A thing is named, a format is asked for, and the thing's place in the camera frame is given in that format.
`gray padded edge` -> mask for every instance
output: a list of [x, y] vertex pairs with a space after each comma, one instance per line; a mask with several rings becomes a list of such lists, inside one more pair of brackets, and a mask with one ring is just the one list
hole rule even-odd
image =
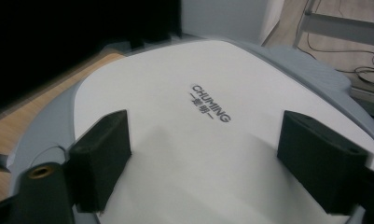
[[[80, 83], [64, 91], [34, 118], [19, 140], [12, 154], [13, 163], [8, 166], [11, 172], [10, 195], [17, 194], [19, 176], [30, 168], [32, 160], [50, 147], [68, 149], [75, 141], [74, 100]], [[97, 224], [97, 216], [91, 213], [78, 213], [73, 206], [76, 223]]]
[[[277, 67], [315, 92], [356, 123], [374, 140], [374, 119], [350, 97], [351, 82], [343, 74], [291, 47], [265, 49], [248, 43], [231, 43]], [[361, 224], [364, 213], [364, 208], [357, 206], [346, 224]]]

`black wire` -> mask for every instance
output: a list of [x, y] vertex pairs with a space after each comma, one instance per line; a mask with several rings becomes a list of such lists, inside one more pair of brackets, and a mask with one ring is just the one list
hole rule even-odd
[[318, 4], [317, 4], [317, 8], [315, 9], [315, 11], [314, 12], [317, 12], [317, 10], [318, 10], [318, 7], [320, 7], [320, 5], [321, 5], [321, 0], [318, 2]]
[[[320, 4], [321, 4], [321, 1], [319, 1], [318, 5], [317, 5], [317, 8], [315, 9], [315, 12], [317, 12]], [[306, 6], [308, 5], [309, 1], [306, 1], [306, 5], [303, 9], [303, 12], [306, 10]], [[339, 2], [339, 8], [338, 8], [338, 11], [339, 13], [341, 14], [342, 17], [343, 16], [343, 13], [341, 12], [340, 10], [341, 8], [341, 0]], [[300, 26], [300, 23], [302, 21], [302, 18], [303, 18], [303, 13], [302, 13], [302, 16], [300, 17], [299, 19], [299, 23], [298, 23], [298, 28], [297, 28], [297, 34], [298, 34], [298, 29], [299, 29], [299, 26]], [[362, 52], [362, 53], [370, 53], [370, 54], [374, 54], [373, 51], [370, 51], [370, 50], [362, 50], [362, 49], [336, 49], [336, 50], [333, 50], [333, 49], [317, 49], [317, 48], [314, 48], [312, 46], [312, 44], [310, 43], [310, 34], [308, 33], [307, 35], [307, 42], [308, 42], [308, 46], [310, 49], [314, 50], [314, 51], [318, 51], [318, 52], [329, 52], [329, 53], [347, 53], [347, 52]], [[306, 53], [306, 54], [309, 54], [310, 56], [312, 56], [315, 60], [317, 60], [312, 54], [310, 54], [309, 52], [301, 49], [300, 47], [298, 47], [299, 50], [301, 50], [302, 52]], [[373, 66], [374, 66], [374, 55], [372, 57], [372, 63], [373, 63]], [[342, 72], [342, 73], [351, 73], [351, 74], [356, 74], [358, 76], [359, 79], [361, 79], [362, 81], [366, 82], [366, 83], [369, 83], [369, 84], [374, 84], [374, 82], [372, 81], [369, 81], [367, 80], [366, 78], [364, 78], [362, 76], [362, 74], [366, 74], [366, 73], [373, 73], [374, 74], [374, 67], [369, 67], [369, 66], [359, 66], [359, 67], [356, 67], [354, 68], [353, 71], [344, 71], [344, 70], [341, 70], [341, 69], [335, 69], [336, 71], [338, 72]]]
[[303, 49], [301, 49], [300, 47], [298, 47], [298, 49], [306, 54], [309, 54], [310, 56], [312, 56], [312, 58], [314, 58], [315, 60], [317, 60], [312, 54], [310, 54], [308, 51], [305, 51]]
[[338, 12], [340, 12], [340, 15], [341, 15], [341, 17], [344, 17], [344, 16], [343, 16], [343, 13], [341, 13], [341, 10], [340, 10], [340, 8], [341, 8], [341, 0], [339, 1]]

